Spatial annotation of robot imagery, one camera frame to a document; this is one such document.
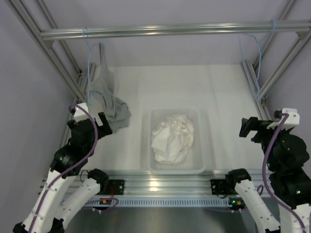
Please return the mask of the blue wire hanger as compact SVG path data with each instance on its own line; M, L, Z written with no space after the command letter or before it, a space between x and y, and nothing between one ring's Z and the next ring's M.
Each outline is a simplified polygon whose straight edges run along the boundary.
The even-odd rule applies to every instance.
M258 47L258 52L259 52L259 62L258 62L258 70L257 73L255 73L255 87L252 87L252 81L250 81L247 77L246 77L246 81L248 83L248 87L250 88L250 93L252 95L252 98L254 100L257 100L258 96L259 96L259 92L261 90L260 84L259 84L259 78L260 78L260 70L261 70L261 61L262 61L262 47L264 45L264 43L268 40L268 38L270 38L270 36L272 36L275 32L275 28L276 28L276 20L272 19L270 20L270 23L272 24L272 27L269 31L268 34L266 34L262 39L258 40L258 38L256 36L254 36L253 34L249 34L249 33L244 33L244 35L249 36L251 38L253 38L257 44Z

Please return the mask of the white tank top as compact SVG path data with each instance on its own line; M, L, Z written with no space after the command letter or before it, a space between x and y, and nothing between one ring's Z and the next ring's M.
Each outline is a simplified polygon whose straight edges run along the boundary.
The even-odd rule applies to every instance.
M185 115L173 115L152 131L151 148L158 163L177 165L185 160L193 141L192 121Z

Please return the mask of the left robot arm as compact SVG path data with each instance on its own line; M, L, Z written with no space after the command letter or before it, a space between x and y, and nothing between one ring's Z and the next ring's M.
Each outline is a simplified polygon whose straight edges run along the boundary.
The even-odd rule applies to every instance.
M112 180L100 169L88 172L82 185L65 201L65 192L93 155L99 139L111 135L104 112L98 113L99 126L87 111L84 119L68 121L71 138L54 155L47 181L28 217L14 226L15 233L63 233L73 217L97 194L113 194Z

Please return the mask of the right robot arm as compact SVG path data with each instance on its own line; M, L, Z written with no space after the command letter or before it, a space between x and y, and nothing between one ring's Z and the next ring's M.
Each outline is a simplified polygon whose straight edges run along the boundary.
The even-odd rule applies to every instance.
M279 219L271 214L246 169L232 170L225 176L227 189L240 195L259 233L310 231L311 179L302 168L310 156L305 142L283 128L285 121L283 117L271 129L272 121L243 118L239 133L240 137L247 137L256 131L251 140L259 143L264 153L263 186L278 204Z

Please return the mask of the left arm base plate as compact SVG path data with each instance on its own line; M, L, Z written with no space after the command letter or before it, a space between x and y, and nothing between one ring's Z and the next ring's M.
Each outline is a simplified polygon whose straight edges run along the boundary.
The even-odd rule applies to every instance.
M124 194L125 180L110 180L106 194L115 196Z

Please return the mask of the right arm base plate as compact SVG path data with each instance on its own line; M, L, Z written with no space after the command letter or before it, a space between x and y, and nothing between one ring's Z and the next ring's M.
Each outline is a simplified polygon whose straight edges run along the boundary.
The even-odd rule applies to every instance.
M237 193L226 179L212 179L210 180L210 185L212 194L216 196L224 197L227 195L235 195Z

